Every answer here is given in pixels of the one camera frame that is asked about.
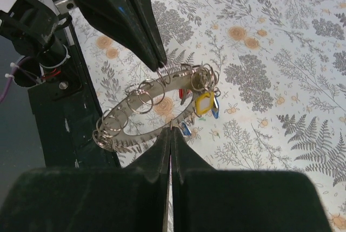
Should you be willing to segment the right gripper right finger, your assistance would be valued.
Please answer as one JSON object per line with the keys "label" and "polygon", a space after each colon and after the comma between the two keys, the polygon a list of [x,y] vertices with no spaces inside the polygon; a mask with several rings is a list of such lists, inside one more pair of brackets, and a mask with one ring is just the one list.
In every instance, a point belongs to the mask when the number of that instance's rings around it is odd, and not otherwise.
{"label": "right gripper right finger", "polygon": [[295,171],[216,170],[170,132],[175,231],[330,231],[311,180]]}

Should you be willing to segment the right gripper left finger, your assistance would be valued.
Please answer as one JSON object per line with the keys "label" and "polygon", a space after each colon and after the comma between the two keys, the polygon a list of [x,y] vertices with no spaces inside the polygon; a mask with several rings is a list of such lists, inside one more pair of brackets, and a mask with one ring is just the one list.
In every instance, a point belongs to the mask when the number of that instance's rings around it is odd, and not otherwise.
{"label": "right gripper left finger", "polygon": [[1,207],[1,231],[167,231],[169,128],[125,168],[23,173]]}

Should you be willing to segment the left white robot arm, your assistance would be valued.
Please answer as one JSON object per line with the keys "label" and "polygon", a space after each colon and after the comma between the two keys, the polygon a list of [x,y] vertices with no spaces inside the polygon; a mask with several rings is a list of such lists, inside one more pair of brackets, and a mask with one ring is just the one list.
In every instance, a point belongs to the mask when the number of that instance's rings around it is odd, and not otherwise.
{"label": "left white robot arm", "polygon": [[12,41],[19,54],[38,62],[44,81],[66,82],[75,90],[82,85],[69,49],[55,34],[68,26],[62,19],[73,8],[79,8],[93,28],[128,48],[152,71],[166,65],[151,0],[57,0],[56,7],[59,15],[39,0],[1,0],[1,35]]}

